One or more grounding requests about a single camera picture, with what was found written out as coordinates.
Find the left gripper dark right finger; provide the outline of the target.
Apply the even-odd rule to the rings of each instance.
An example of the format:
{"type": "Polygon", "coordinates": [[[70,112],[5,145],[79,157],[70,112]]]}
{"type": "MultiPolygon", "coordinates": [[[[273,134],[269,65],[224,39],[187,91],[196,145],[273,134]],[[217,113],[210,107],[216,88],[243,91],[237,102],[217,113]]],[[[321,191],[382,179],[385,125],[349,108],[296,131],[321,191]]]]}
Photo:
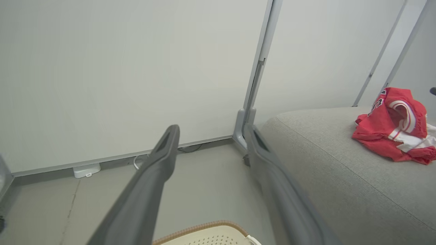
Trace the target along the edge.
{"type": "Polygon", "coordinates": [[[278,245],[339,245],[298,182],[254,125],[244,128],[247,144],[245,162],[260,185],[278,245]]]}

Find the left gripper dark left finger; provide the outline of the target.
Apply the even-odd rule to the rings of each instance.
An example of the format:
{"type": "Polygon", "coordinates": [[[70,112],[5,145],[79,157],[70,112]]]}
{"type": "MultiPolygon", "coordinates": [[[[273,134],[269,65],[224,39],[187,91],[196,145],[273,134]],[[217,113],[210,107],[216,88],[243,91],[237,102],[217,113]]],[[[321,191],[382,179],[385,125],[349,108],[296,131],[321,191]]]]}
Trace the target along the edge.
{"type": "Polygon", "coordinates": [[[171,125],[89,239],[89,245],[151,245],[165,182],[173,174],[180,128],[171,125]]]}

